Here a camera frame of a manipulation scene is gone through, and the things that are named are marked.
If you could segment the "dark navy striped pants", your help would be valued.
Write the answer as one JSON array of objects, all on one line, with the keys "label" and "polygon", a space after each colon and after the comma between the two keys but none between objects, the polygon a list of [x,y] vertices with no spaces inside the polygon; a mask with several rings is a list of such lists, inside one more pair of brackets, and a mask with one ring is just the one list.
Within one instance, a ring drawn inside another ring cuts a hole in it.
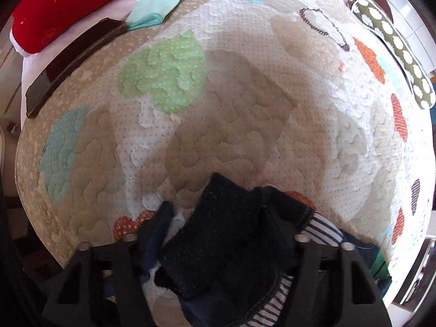
[{"label": "dark navy striped pants", "polygon": [[157,286],[174,293],[192,326],[286,326],[293,282],[288,222],[305,233],[327,221],[353,243],[381,300],[391,278],[381,250],[336,227],[314,207],[275,187],[252,190],[212,175],[187,222],[157,250]]}]

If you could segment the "heart patterned quilt bedspread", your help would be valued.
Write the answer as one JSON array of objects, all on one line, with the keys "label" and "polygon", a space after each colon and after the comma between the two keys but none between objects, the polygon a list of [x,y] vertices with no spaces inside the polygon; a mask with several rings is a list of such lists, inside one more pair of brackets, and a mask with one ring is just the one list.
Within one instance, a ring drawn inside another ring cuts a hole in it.
[{"label": "heart patterned quilt bedspread", "polygon": [[154,282],[157,250],[214,174],[275,187],[376,245],[385,305],[429,223],[430,110],[347,0],[186,0],[97,51],[27,118],[16,184],[63,270],[79,244],[114,244],[160,213],[143,255],[155,326],[192,326]]}]

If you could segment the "green white dotted pillow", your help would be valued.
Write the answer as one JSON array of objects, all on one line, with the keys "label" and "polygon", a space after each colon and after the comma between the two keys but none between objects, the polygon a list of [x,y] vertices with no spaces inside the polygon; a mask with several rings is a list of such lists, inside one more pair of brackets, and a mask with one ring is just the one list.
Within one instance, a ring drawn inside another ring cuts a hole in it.
[{"label": "green white dotted pillow", "polygon": [[347,0],[347,6],[367,28],[378,36],[402,68],[411,93],[421,109],[435,105],[431,80],[415,57],[407,40],[374,0]]}]

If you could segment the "black smartphone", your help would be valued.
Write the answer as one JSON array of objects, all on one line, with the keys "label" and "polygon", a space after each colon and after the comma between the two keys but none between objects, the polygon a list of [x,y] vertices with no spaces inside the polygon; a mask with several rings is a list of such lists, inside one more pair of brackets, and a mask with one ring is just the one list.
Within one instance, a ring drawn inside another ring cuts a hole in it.
[{"label": "black smartphone", "polygon": [[26,91],[27,118],[36,118],[53,92],[73,71],[89,56],[126,31],[126,22],[104,18],[64,48]]}]

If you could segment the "long red bolster pillow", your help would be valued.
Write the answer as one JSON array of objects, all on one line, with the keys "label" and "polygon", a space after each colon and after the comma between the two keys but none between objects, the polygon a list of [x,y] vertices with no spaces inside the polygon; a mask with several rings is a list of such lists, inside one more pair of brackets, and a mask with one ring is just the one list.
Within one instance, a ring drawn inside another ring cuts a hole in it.
[{"label": "long red bolster pillow", "polygon": [[[13,12],[10,41],[22,56],[41,52],[75,23],[114,0],[21,0]],[[114,18],[127,16],[136,4],[130,2]]]}]

